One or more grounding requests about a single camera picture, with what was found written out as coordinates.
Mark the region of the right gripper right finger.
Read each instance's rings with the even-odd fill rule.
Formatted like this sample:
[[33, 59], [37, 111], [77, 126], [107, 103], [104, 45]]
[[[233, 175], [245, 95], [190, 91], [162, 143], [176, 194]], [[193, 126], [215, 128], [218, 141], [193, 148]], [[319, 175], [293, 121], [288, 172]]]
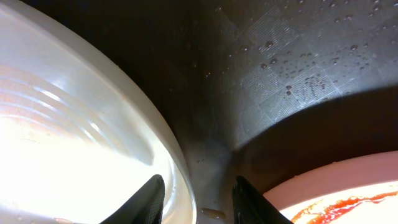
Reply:
[[234, 224], [292, 224], [243, 176], [232, 189]]

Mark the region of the white plate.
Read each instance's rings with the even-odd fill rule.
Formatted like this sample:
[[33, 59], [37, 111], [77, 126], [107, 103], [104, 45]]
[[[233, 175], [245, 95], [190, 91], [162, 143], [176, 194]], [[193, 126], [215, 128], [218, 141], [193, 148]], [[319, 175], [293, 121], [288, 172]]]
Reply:
[[1, 2], [1, 222], [101, 223], [154, 175], [163, 223], [195, 223], [181, 148], [107, 56], [21, 1]]
[[292, 223], [397, 223], [397, 152], [334, 162], [264, 197]]

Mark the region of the white plate top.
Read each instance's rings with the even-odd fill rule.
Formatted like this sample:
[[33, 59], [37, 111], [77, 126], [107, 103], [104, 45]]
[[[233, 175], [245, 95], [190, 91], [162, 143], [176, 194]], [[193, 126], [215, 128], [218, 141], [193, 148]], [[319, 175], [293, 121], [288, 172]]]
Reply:
[[163, 223], [195, 223], [181, 148], [107, 56], [21, 1], [1, 2], [1, 222], [101, 223], [154, 175]]

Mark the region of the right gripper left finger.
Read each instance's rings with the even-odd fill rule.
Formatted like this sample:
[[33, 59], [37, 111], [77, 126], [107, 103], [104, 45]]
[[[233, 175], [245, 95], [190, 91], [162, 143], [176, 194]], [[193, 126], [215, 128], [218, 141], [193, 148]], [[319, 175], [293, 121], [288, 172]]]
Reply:
[[153, 175], [127, 202], [101, 224], [161, 224], [165, 184]]

